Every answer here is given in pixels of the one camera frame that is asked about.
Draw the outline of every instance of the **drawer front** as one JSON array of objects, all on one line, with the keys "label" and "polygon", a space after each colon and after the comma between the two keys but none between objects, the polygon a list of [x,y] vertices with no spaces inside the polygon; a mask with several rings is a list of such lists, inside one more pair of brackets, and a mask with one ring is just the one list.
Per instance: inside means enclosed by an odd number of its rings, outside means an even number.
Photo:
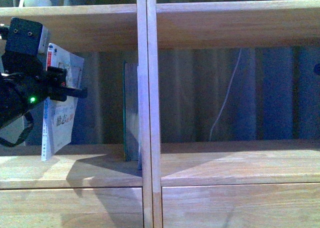
[{"label": "drawer front", "polygon": [[320,183],[163,187],[164,228],[319,228]]},{"label": "drawer front", "polygon": [[0,227],[142,228],[142,189],[0,191]]}]

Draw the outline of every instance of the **book cover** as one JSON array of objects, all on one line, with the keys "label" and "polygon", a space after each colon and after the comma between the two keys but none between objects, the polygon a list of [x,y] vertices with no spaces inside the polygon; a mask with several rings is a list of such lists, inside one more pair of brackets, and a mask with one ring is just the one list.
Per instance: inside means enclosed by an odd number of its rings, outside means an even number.
[{"label": "book cover", "polygon": [[[46,67],[66,69],[66,86],[80,88],[84,59],[56,44],[50,43]],[[78,98],[56,101],[49,97],[44,101],[41,160],[49,160],[57,151],[71,142]]]},{"label": "book cover", "polygon": [[138,161],[142,169],[138,109],[138,65],[123,67],[123,142],[125,160]]}]

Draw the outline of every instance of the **wooden surface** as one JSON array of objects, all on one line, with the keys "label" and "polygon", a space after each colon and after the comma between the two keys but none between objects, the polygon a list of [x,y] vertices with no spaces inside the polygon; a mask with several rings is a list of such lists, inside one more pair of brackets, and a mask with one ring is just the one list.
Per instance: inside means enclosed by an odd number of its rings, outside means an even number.
[{"label": "wooden surface", "polygon": [[[24,148],[30,153],[40,149]],[[122,145],[66,146],[48,161],[25,154],[0,156],[0,189],[142,186],[137,162],[124,162]]]},{"label": "wooden surface", "polygon": [[0,191],[3,228],[142,228],[141,188]]},{"label": "wooden surface", "polygon": [[150,139],[153,196],[153,227],[162,228],[162,195],[161,195],[161,160],[160,160],[160,105],[159,105],[159,67],[157,40],[157,0],[146,0],[147,37],[148,37],[148,71],[149,71],[149,107]]},{"label": "wooden surface", "polygon": [[[0,8],[0,23],[10,25],[12,17],[42,23],[50,42],[70,52],[138,48],[135,4]],[[4,46],[0,40],[0,53]]]},{"label": "wooden surface", "polygon": [[318,228],[320,184],[164,187],[164,228]]},{"label": "wooden surface", "polygon": [[147,0],[137,0],[138,28],[138,110],[143,172],[143,219],[145,228],[154,227],[150,145],[148,76]]},{"label": "wooden surface", "polygon": [[318,45],[320,0],[157,4],[160,49]]},{"label": "wooden surface", "polygon": [[320,141],[162,144],[162,186],[320,182]]}]

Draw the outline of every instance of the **white cup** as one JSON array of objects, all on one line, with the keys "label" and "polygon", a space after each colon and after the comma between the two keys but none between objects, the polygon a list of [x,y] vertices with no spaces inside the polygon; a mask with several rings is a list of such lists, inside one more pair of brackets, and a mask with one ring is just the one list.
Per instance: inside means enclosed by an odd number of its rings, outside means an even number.
[{"label": "white cup", "polygon": [[51,7],[50,0],[24,0],[25,7]]}]

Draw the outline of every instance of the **shelf board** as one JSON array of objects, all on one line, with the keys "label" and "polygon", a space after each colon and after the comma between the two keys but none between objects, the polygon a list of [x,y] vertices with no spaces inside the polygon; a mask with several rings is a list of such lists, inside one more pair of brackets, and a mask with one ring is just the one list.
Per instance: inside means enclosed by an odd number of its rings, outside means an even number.
[{"label": "shelf board", "polygon": [[161,145],[161,185],[320,182],[320,141],[256,140]]},{"label": "shelf board", "polygon": [[320,0],[157,4],[160,49],[318,45]]},{"label": "shelf board", "polygon": [[[0,23],[12,17],[42,23],[50,42],[70,52],[138,49],[136,4],[0,8]],[[4,47],[0,40],[0,53]]]},{"label": "shelf board", "polygon": [[138,162],[124,161],[122,145],[68,145],[48,161],[40,146],[14,151],[0,153],[0,189],[142,187]]}]

